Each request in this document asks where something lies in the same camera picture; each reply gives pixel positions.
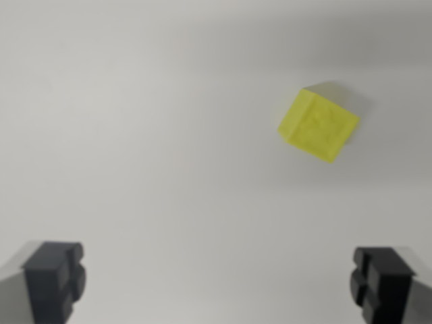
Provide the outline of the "black grey gripper left finger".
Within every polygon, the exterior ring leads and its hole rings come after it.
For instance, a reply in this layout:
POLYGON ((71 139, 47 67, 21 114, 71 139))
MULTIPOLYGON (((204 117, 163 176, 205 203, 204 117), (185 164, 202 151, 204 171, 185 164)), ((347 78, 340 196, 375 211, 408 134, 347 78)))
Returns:
POLYGON ((86 286, 79 242, 33 240, 1 264, 2 323, 67 323, 86 286))

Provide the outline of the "black grey gripper right finger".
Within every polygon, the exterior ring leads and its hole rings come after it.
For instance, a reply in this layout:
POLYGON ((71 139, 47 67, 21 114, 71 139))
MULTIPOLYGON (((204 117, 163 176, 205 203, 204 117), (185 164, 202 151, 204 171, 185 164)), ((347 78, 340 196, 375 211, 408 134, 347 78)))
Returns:
POLYGON ((361 246, 350 293, 368 324, 431 322, 431 266, 406 247, 361 246))

